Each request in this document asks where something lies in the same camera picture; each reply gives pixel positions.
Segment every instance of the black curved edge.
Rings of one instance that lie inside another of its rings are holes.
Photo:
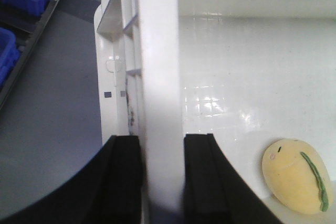
[[[73,178],[0,224],[139,224],[143,167],[137,136],[112,136]]]
[[[187,224],[282,224],[232,167],[213,134],[184,138]]]

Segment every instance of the yellow plush toy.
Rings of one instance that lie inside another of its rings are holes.
[[[262,159],[266,184],[290,209],[302,214],[327,211],[333,202],[331,181],[320,155],[308,143],[282,139]]]

